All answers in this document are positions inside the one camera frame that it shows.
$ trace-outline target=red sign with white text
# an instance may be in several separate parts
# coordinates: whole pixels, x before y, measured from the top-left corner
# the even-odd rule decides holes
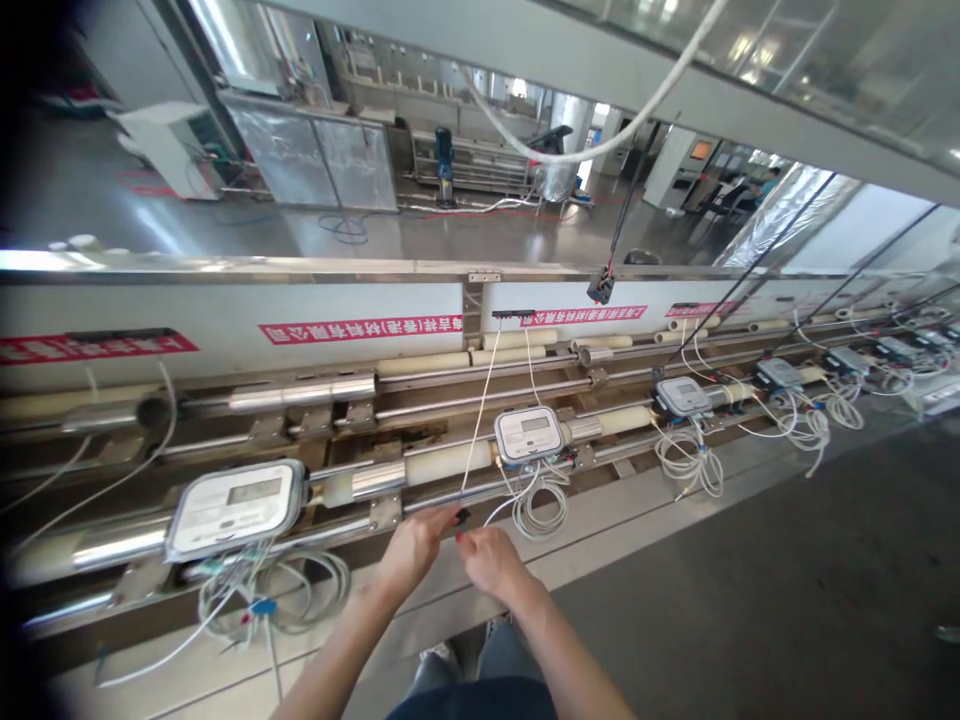
[[[611,320],[639,320],[646,305],[628,305],[619,308],[591,308],[589,310],[538,310],[530,317],[520,319],[520,327],[541,325],[569,325],[571,323],[610,322]]]
[[[197,352],[200,348],[177,333],[160,338],[77,342],[66,335],[0,338],[0,365],[33,365],[73,360],[101,360],[138,355]]]
[[[412,318],[373,318],[336,322],[280,323],[259,325],[274,345],[302,345],[342,340],[371,340],[405,335],[435,335],[463,332],[462,315],[431,315]]]
[[[720,309],[717,311],[720,315],[725,315],[733,310],[734,303],[725,302]],[[674,305],[669,310],[664,317],[703,317],[704,315],[709,315],[713,312],[713,309],[717,306],[717,303],[697,303],[694,305],[691,303],[687,306],[676,306]],[[744,303],[739,308],[737,308],[738,313],[747,312],[747,303]]]

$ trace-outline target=gray floor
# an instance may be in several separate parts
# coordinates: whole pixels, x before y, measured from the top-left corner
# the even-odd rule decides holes
[[[640,717],[957,717],[960,418],[827,463],[554,597]],[[383,717],[416,662],[362,683]]]
[[[589,211],[567,208],[563,218],[556,210],[532,217],[505,213],[483,218],[368,217],[367,241],[350,245],[318,227],[318,211],[137,194],[128,186],[163,183],[149,175],[123,175],[138,170],[139,163],[120,149],[116,129],[107,120],[38,119],[34,127],[36,137],[25,153],[28,167],[16,173],[16,192],[0,223],[5,231],[0,246],[6,248],[46,249],[51,242],[89,233],[107,248],[134,253],[601,264],[626,190],[625,182],[591,178],[590,190],[600,202]],[[400,191],[428,198],[434,192],[416,185]],[[489,203],[496,198],[473,199]],[[337,219],[333,215],[325,222],[334,225]],[[705,236],[706,230],[707,224],[697,217],[672,219],[634,200],[618,258],[642,248],[663,264],[709,264],[729,233]]]

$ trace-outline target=seated person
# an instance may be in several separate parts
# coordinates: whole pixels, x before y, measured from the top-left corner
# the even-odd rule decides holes
[[[764,181],[763,185],[753,190],[757,207],[760,207],[770,191],[780,184],[780,168],[770,168],[764,176]]]

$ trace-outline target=metal frame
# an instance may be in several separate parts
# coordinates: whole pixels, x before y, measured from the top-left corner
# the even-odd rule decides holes
[[[0,250],[3,285],[278,285],[332,283],[477,282],[478,274],[499,274],[497,282],[586,282],[595,263],[461,262],[368,260],[266,256],[185,257],[176,255],[86,255]],[[615,265],[618,282],[629,280],[738,280],[739,268],[700,265]],[[849,273],[795,273],[755,270],[746,280],[844,280]],[[876,270],[862,276],[926,278],[928,273]]]

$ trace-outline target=cable connector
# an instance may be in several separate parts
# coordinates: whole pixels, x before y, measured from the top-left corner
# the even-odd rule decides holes
[[[509,320],[510,318],[533,317],[537,314],[536,310],[494,310],[492,313],[497,320]]]

